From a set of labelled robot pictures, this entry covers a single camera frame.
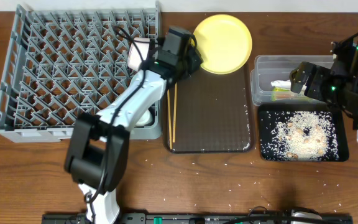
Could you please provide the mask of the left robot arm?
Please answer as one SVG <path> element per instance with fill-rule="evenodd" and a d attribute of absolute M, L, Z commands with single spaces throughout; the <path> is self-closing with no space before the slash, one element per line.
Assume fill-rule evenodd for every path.
<path fill-rule="evenodd" d="M 156 41 L 158 46 L 146 51 L 140 45 L 151 45 L 151 40 L 135 39 L 120 26 L 113 31 L 131 42 L 129 61 L 139 57 L 137 73 L 108 107 L 77 117 L 64 164 L 84 195 L 88 223 L 116 222 L 116 188 L 126 171 L 132 130 L 155 102 L 203 62 L 195 35 L 181 27 L 169 28 Z"/>

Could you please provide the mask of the yellow plate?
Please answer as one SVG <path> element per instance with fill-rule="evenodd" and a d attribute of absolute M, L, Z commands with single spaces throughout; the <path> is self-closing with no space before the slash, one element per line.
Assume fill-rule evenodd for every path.
<path fill-rule="evenodd" d="M 240 69 L 252 51 L 252 36 L 248 27 L 228 14 L 209 16 L 193 32 L 203 63 L 209 73 L 225 75 Z"/>

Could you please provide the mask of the green snack wrapper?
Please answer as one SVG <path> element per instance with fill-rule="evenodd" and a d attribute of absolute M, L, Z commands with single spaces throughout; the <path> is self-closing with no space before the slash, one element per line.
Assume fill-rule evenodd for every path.
<path fill-rule="evenodd" d="M 288 89 L 275 87 L 271 95 L 271 100 L 272 101 L 279 101 L 279 100 L 311 101 L 311 98 L 305 96 L 303 94 L 303 91 L 301 93 L 294 93 Z"/>

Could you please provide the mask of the pink bowl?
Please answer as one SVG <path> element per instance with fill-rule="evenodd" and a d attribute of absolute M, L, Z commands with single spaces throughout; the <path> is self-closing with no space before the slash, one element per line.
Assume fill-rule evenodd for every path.
<path fill-rule="evenodd" d="M 136 37 L 131 43 L 127 65 L 134 71 L 139 71 L 142 59 L 145 60 L 149 54 L 150 39 Z"/>

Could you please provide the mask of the light green cup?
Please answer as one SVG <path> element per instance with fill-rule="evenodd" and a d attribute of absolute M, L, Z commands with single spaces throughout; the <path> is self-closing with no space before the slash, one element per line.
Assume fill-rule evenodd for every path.
<path fill-rule="evenodd" d="M 153 115 L 152 113 L 147 110 L 138 120 L 138 122 L 136 122 L 136 126 L 137 127 L 143 127 L 143 126 L 147 126 L 149 125 L 151 122 L 153 121 Z"/>

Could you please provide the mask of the rice and nuts waste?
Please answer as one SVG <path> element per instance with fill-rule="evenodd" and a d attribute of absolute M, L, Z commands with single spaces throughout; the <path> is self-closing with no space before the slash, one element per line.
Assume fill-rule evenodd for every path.
<path fill-rule="evenodd" d="M 260 151 L 269 161 L 338 161 L 333 114 L 328 111 L 263 111 Z"/>

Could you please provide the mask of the wooden chopstick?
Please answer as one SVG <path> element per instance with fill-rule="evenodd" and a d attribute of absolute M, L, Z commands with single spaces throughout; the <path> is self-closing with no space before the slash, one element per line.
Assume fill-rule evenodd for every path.
<path fill-rule="evenodd" d="M 176 140 L 176 123 L 177 123 L 177 89 L 178 85 L 175 84 L 175 91 L 174 91 L 174 105 L 173 105 L 173 134 L 172 134 L 172 142 L 175 143 Z"/>
<path fill-rule="evenodd" d="M 171 119 L 171 106 L 170 106 L 170 90 L 167 90 L 167 113 L 168 113 L 168 140 L 170 149 L 172 149 L 172 119 Z"/>

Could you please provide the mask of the white napkin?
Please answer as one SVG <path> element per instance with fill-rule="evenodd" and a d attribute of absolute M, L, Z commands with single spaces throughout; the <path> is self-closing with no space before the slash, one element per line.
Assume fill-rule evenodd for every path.
<path fill-rule="evenodd" d="M 291 90 L 290 80 L 287 80 L 287 81 L 275 80 L 275 81 L 272 81 L 270 84 L 273 88 L 281 88 L 281 89 L 285 89 L 285 90 Z"/>

